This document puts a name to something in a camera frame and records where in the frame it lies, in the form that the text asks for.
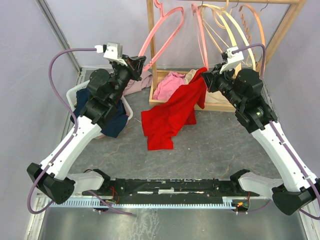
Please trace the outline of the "wooden clothes rack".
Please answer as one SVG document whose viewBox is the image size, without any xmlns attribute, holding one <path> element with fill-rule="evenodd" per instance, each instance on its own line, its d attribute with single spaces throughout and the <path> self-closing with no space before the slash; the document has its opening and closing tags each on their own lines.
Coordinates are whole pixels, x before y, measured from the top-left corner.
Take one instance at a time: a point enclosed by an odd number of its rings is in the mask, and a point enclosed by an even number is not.
<svg viewBox="0 0 320 240">
<path fill-rule="evenodd" d="M 284 39 L 285 35 L 287 34 L 288 30 L 290 29 L 291 25 L 295 21 L 296 17 L 302 10 L 303 6 L 305 5 L 305 0 L 241 0 L 242 4 L 250 4 L 250 3 L 259 3 L 259 4 L 288 4 L 289 7 L 281 19 L 277 29 L 273 33 L 272 38 L 270 39 L 267 47 L 265 48 L 265 60 L 260 60 L 256 63 L 256 69 L 264 71 L 266 65 L 272 59 L 274 53 L 278 49 L 280 43 Z M 150 48 L 150 54 L 155 52 L 156 48 Z M 169 73 L 168 70 L 160 70 L 157 69 L 157 65 L 153 65 L 152 69 L 152 83 L 151 89 L 149 94 L 149 105 L 151 107 L 161 105 L 165 103 L 164 100 L 155 100 L 153 99 L 153 94 L 158 86 L 158 84 L 165 78 L 165 76 Z"/>
</svg>

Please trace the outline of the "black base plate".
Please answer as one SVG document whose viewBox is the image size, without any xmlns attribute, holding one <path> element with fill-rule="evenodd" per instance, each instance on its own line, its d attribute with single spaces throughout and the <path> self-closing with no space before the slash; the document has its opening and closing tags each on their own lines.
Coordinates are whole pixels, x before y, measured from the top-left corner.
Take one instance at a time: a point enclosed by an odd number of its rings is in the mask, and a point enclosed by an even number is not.
<svg viewBox="0 0 320 240">
<path fill-rule="evenodd" d="M 98 196 L 115 197 L 121 203 L 219 203 L 223 197 L 257 197 L 232 180 L 203 179 L 125 179 L 110 180 L 95 190 Z"/>
</svg>

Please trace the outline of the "peach hanger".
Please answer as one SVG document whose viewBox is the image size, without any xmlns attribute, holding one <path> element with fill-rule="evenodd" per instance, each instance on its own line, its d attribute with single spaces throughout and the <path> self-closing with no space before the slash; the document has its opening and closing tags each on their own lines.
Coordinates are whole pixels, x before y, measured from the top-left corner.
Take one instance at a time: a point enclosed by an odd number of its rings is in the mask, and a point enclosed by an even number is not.
<svg viewBox="0 0 320 240">
<path fill-rule="evenodd" d="M 249 28 L 249 24 L 246 21 L 244 9 L 248 9 L 252 13 L 259 30 L 261 43 L 266 47 L 267 45 L 266 45 L 265 32 L 260 19 L 260 14 L 262 10 L 260 10 L 260 12 L 257 12 L 250 4 L 247 4 L 247 3 L 242 4 L 238 9 L 240 20 L 244 28 L 244 34 L 249 44 L 252 43 L 253 38 L 252 38 L 252 35 L 250 34 L 250 28 Z"/>
</svg>

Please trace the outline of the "corner aluminium profile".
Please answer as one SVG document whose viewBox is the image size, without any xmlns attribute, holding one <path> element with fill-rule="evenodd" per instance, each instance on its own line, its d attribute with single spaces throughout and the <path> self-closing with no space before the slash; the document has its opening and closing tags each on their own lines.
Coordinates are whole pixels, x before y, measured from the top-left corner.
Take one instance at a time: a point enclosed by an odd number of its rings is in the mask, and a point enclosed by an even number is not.
<svg viewBox="0 0 320 240">
<path fill-rule="evenodd" d="M 40 10 L 42 11 L 44 17 L 46 18 L 51 30 L 53 31 L 54 35 L 56 36 L 56 38 L 57 38 L 58 42 L 60 43 L 60 45 L 62 46 L 63 50 L 69 50 L 70 45 L 69 45 L 63 31 L 61 30 L 52 10 L 50 9 L 48 2 L 46 0 L 35 0 L 35 2 L 37 3 Z M 82 67 L 80 66 L 80 64 L 76 60 L 76 57 L 74 56 L 74 54 L 71 52 L 68 52 L 67 56 L 72 64 L 72 66 L 74 67 L 74 69 L 78 73 L 80 73 L 82 70 Z"/>
</svg>

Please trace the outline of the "cream hanger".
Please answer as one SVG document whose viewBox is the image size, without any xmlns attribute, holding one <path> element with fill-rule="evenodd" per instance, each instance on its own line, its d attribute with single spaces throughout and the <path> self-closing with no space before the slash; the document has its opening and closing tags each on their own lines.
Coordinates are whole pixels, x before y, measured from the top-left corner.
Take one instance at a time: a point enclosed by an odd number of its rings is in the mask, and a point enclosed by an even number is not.
<svg viewBox="0 0 320 240">
<path fill-rule="evenodd" d="M 207 33 L 208 38 L 210 39 L 210 41 L 212 41 L 211 36 L 214 38 L 214 40 L 219 45 L 219 47 L 222 50 L 222 52 L 228 48 L 222 42 L 222 40 L 229 46 L 229 48 L 231 48 L 233 46 L 231 44 L 231 41 L 230 41 L 230 38 L 229 38 L 229 35 L 228 35 L 227 31 L 225 29 L 220 28 L 220 26 L 217 25 L 217 23 L 215 21 L 215 18 L 214 18 L 213 14 L 212 14 L 211 8 L 206 7 L 206 5 L 214 5 L 214 6 L 218 6 L 220 8 L 223 8 L 223 7 L 226 6 L 226 3 L 227 3 L 227 1 L 225 1 L 223 5 L 216 5 L 216 4 L 213 4 L 213 3 L 204 3 L 204 2 L 202 2 L 198 6 L 198 9 L 199 9 L 199 12 L 200 12 L 200 15 L 201 15 L 201 18 L 202 18 L 202 25 L 203 25 L 204 31 Z M 230 5 L 230 2 L 228 1 L 228 6 L 227 6 L 225 11 L 228 12 L 232 16 L 231 12 L 228 11 L 229 5 Z M 234 37 L 235 37 L 237 45 L 238 45 L 238 42 L 242 42 L 244 44 L 240 34 L 238 33 L 238 31 L 235 28 L 235 26 L 231 23 L 229 18 L 224 14 L 223 14 L 223 17 L 226 20 L 227 24 L 229 25 L 229 27 L 230 27 L 230 29 L 231 29 Z M 218 16 L 216 18 L 220 22 L 220 24 L 223 25 L 223 23 L 220 20 L 220 18 Z"/>
<path fill-rule="evenodd" d="M 205 7 L 211 8 L 211 12 L 212 12 L 212 15 L 213 15 L 213 17 L 215 19 L 216 24 L 220 28 L 225 29 L 227 31 L 228 36 L 230 38 L 230 41 L 231 41 L 231 44 L 232 44 L 233 47 L 237 46 L 237 42 L 236 42 L 236 39 L 234 37 L 233 32 L 231 31 L 231 29 L 230 29 L 228 23 L 226 22 L 226 20 L 224 19 L 223 15 L 226 15 L 226 17 L 228 17 L 229 20 L 231 21 L 231 23 L 235 26 L 236 30 L 238 31 L 239 35 L 241 36 L 241 38 L 242 38 L 242 40 L 243 40 L 243 42 L 245 44 L 245 46 L 249 46 L 250 44 L 249 44 L 249 42 L 248 42 L 248 40 L 247 40 L 242 28 L 240 27 L 238 22 L 233 18 L 233 16 L 231 16 L 226 11 L 228 4 L 229 4 L 229 1 L 227 0 L 225 7 L 219 7 L 219 6 L 216 6 L 216 5 L 208 5 L 208 4 L 205 5 Z M 220 20 L 222 21 L 223 25 L 221 25 L 221 23 L 217 20 L 217 16 L 220 18 Z M 218 50 L 222 53 L 222 50 L 220 49 L 220 47 L 217 44 L 216 40 L 212 36 L 211 36 L 211 40 L 216 45 Z M 227 45 L 227 43 L 224 42 L 224 40 L 222 40 L 222 42 L 229 48 L 229 46 Z M 242 61 L 242 63 L 245 64 L 247 67 L 252 67 L 253 70 L 256 70 L 256 62 L 255 62 L 253 51 L 251 50 L 251 48 L 248 48 L 247 50 L 248 50 L 248 57 L 251 60 L 251 65 L 246 64 L 244 61 Z M 240 63 L 235 68 L 236 73 L 238 73 L 241 68 L 242 68 L 242 64 Z"/>
</svg>

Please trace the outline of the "navy blue t shirt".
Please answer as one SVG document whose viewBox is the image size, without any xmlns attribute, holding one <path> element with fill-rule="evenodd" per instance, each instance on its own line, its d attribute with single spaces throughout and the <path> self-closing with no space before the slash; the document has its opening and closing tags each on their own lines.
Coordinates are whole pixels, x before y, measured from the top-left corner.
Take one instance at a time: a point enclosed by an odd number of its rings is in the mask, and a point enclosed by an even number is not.
<svg viewBox="0 0 320 240">
<path fill-rule="evenodd" d="M 80 116 L 80 111 L 84 108 L 88 101 L 90 92 L 86 89 L 80 89 L 76 92 L 76 104 L 73 114 L 76 118 Z M 101 133 L 107 137 L 117 138 L 120 132 L 124 129 L 127 124 L 129 116 L 125 109 L 125 105 L 121 99 L 116 104 L 116 112 L 108 122 L 107 126 L 104 127 Z"/>
</svg>

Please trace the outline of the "red t shirt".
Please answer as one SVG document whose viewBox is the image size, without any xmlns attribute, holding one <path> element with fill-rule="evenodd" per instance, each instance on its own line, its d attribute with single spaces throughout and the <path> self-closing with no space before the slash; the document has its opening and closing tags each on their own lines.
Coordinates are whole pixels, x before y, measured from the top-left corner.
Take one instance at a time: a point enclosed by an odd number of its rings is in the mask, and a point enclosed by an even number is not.
<svg viewBox="0 0 320 240">
<path fill-rule="evenodd" d="M 195 105 L 205 108 L 207 86 L 202 73 L 206 71 L 205 67 L 198 69 L 190 83 L 181 85 L 167 102 L 141 112 L 142 130 L 149 151 L 172 150 L 172 138 L 183 126 L 197 123 Z"/>
</svg>

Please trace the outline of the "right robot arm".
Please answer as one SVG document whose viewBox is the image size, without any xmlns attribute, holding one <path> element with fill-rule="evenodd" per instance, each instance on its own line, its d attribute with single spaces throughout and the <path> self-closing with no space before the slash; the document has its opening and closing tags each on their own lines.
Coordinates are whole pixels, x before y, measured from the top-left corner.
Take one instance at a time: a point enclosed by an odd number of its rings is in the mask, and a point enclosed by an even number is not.
<svg viewBox="0 0 320 240">
<path fill-rule="evenodd" d="M 277 115 L 262 97 L 259 73 L 244 68 L 234 75 L 234 70 L 222 68 L 218 64 L 212 71 L 202 73 L 208 92 L 220 92 L 229 101 L 238 122 L 262 146 L 280 174 L 279 179 L 272 179 L 241 170 L 229 183 L 231 193 L 240 196 L 252 192 L 266 197 L 288 216 L 319 200 L 320 179 L 293 149 Z"/>
</svg>

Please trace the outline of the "pink cloth in rack base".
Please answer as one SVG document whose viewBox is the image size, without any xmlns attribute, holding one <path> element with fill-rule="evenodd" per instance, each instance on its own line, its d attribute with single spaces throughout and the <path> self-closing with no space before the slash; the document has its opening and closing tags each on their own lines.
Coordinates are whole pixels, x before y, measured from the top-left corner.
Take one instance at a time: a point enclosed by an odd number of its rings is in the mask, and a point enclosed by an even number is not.
<svg viewBox="0 0 320 240">
<path fill-rule="evenodd" d="M 161 101 L 169 100 L 180 86 L 185 85 L 185 76 L 185 74 L 170 71 L 156 87 L 152 99 Z"/>
</svg>

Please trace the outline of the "aluminium frame rail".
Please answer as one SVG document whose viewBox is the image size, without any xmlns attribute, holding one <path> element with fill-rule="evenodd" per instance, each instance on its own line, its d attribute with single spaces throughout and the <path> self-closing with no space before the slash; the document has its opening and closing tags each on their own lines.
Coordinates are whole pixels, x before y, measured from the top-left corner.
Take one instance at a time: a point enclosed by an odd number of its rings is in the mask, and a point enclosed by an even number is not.
<svg viewBox="0 0 320 240">
<path fill-rule="evenodd" d="M 107 207 L 122 213 L 125 208 L 212 208 L 218 203 L 229 207 L 225 197 L 259 195 L 272 200 L 285 215 L 292 215 L 320 198 L 320 180 L 291 148 L 280 123 L 261 96 L 263 82 L 252 69 L 233 72 L 220 66 L 196 72 L 193 83 L 204 84 L 210 92 L 219 91 L 235 105 L 235 115 L 264 148 L 280 173 L 279 179 L 243 169 L 229 180 L 219 179 L 111 179 L 99 169 L 69 174 L 69 170 L 87 144 L 108 124 L 117 101 L 132 78 L 127 69 L 121 74 L 105 69 L 94 71 L 85 87 L 90 92 L 88 105 L 74 119 L 74 127 L 60 145 L 41 163 L 31 163 L 27 173 L 33 188 L 45 194 L 52 204 L 62 205 L 77 193 L 87 192 L 98 199 L 94 209 Z"/>
</svg>

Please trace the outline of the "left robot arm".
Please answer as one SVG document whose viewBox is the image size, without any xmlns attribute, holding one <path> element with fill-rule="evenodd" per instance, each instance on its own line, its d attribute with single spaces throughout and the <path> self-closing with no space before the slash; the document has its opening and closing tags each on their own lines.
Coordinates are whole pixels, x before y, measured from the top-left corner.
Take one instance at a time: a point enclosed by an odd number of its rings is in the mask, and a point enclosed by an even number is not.
<svg viewBox="0 0 320 240">
<path fill-rule="evenodd" d="M 145 56 L 111 60 L 113 72 L 95 70 L 86 86 L 89 96 L 73 129 L 40 164 L 31 163 L 27 173 L 35 186 L 54 203 L 62 204 L 75 193 L 96 191 L 106 195 L 110 177 L 99 169 L 70 174 L 69 170 L 88 143 L 98 137 L 117 112 L 117 103 L 130 80 L 141 80 Z"/>
</svg>

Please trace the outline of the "white plastic basket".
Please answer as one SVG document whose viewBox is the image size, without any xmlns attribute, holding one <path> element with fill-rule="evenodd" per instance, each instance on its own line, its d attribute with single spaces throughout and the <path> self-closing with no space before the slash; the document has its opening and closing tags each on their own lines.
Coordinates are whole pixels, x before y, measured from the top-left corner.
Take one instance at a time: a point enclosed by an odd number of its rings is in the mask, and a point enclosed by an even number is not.
<svg viewBox="0 0 320 240">
<path fill-rule="evenodd" d="M 86 82 L 83 82 L 81 84 L 78 84 L 77 86 L 75 86 L 72 89 L 67 91 L 66 97 L 67 97 L 68 103 L 69 103 L 72 111 L 74 111 L 76 108 L 76 102 L 77 102 L 76 101 L 76 92 L 81 89 L 87 89 L 88 83 L 89 83 L 89 80 Z M 123 96 L 120 99 L 123 101 L 126 113 L 128 115 L 128 120 L 127 120 L 127 123 L 128 123 L 128 121 L 133 117 L 133 111 L 132 111 L 131 107 L 129 106 L 127 100 Z M 100 132 L 100 134 L 96 137 L 96 139 L 103 138 L 104 136 L 106 136 L 106 135 L 103 135 L 102 132 Z"/>
</svg>

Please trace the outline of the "light pink hanger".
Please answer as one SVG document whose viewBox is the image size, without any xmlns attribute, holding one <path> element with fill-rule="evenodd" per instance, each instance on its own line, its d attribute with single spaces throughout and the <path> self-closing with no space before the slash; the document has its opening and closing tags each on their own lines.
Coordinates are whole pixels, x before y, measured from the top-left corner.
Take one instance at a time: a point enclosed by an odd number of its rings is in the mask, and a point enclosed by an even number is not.
<svg viewBox="0 0 320 240">
<path fill-rule="evenodd" d="M 208 53 L 207 53 L 207 45 L 205 40 L 205 33 L 202 23 L 202 17 L 199 11 L 198 6 L 195 3 L 191 4 L 192 15 L 195 24 L 195 30 L 197 34 L 197 41 L 200 50 L 200 55 L 202 58 L 203 66 L 209 70 L 209 61 L 208 61 Z"/>
</svg>

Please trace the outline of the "pink cloth on floor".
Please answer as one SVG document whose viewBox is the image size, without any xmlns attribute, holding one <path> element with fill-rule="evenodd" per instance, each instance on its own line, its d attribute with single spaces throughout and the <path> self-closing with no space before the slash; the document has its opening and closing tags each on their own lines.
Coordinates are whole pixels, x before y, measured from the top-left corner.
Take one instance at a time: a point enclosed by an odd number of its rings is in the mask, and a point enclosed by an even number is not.
<svg viewBox="0 0 320 240">
<path fill-rule="evenodd" d="M 153 75 L 149 71 L 143 71 L 141 74 L 141 80 L 130 80 L 123 91 L 123 95 L 127 96 L 133 93 L 140 92 L 144 88 L 149 88 L 152 84 Z"/>
</svg>

